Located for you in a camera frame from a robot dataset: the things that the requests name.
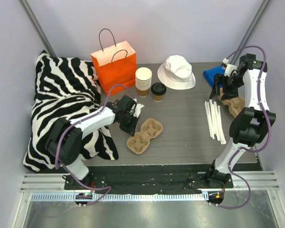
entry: black bag handle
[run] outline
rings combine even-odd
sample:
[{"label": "black bag handle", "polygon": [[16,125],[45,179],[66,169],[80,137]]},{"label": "black bag handle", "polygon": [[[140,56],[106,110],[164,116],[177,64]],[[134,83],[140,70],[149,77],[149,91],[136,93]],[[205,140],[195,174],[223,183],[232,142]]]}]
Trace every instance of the black bag handle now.
[{"label": "black bag handle", "polygon": [[125,58],[128,56],[128,51],[127,51],[126,49],[119,50],[119,51],[117,51],[117,52],[113,55],[111,62],[113,62],[114,56],[115,56],[118,52],[120,52],[120,51],[126,51]]},{"label": "black bag handle", "polygon": [[103,28],[102,30],[100,30],[100,32],[99,32],[99,34],[98,34],[98,39],[99,39],[99,43],[100,43],[100,47],[101,47],[102,51],[104,51],[104,49],[103,49],[103,46],[102,46],[101,41],[100,41],[100,33],[101,33],[103,30],[108,30],[108,31],[111,33],[111,35],[112,35],[112,37],[113,37],[113,40],[114,40],[114,44],[115,44],[115,46],[116,46],[115,38],[114,38],[113,33],[111,32],[111,30],[108,29],[108,28],[106,28],[106,29]]}]

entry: gray wall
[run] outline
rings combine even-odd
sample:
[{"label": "gray wall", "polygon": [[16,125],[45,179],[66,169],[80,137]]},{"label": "gray wall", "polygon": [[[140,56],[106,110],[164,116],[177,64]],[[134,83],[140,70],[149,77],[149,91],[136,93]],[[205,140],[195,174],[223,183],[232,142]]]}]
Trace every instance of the gray wall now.
[{"label": "gray wall", "polygon": [[0,228],[8,227],[25,169],[35,61],[43,46],[16,0],[0,0]]},{"label": "gray wall", "polygon": [[[239,45],[260,0],[28,0],[58,56],[91,59],[98,33],[127,40],[138,63],[169,55],[218,62]],[[103,46],[113,45],[108,32]]]},{"label": "gray wall", "polygon": [[[270,111],[277,116],[271,142],[260,153],[261,162],[267,170],[274,170],[285,197],[285,0],[271,3],[249,44],[259,45],[266,52],[266,96]],[[254,49],[250,53],[263,58]]]}]

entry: black cup lid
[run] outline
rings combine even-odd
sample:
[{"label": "black cup lid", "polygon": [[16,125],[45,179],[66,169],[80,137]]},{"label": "black cup lid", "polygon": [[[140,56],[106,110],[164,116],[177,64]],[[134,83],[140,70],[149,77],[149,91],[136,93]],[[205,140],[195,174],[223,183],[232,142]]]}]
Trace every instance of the black cup lid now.
[{"label": "black cup lid", "polygon": [[151,86],[151,92],[154,95],[161,96],[161,95],[164,95],[166,91],[167,91],[167,88],[163,83],[157,82]]}]

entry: hat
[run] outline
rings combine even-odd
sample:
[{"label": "hat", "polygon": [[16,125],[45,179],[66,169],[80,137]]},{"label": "hat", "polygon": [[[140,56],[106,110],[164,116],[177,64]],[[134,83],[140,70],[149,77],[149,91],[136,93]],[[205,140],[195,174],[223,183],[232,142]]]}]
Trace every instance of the hat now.
[{"label": "hat", "polygon": [[169,56],[158,68],[157,75],[171,89],[191,89],[195,86],[192,66],[182,56]]}]

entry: zebra print blanket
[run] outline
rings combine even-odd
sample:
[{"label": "zebra print blanket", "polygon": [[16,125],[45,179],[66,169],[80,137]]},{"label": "zebra print blanket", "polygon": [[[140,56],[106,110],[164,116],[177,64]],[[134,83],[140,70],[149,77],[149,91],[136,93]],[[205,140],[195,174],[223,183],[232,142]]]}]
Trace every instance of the zebra print blanket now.
[{"label": "zebra print blanket", "polygon": [[[55,158],[45,149],[55,121],[79,118],[99,108],[100,86],[91,61],[79,58],[51,58],[43,51],[37,58],[35,98],[31,114],[32,133],[24,166],[38,172],[54,168]],[[81,159],[98,155],[117,160],[118,153],[108,127],[82,140]]]}]

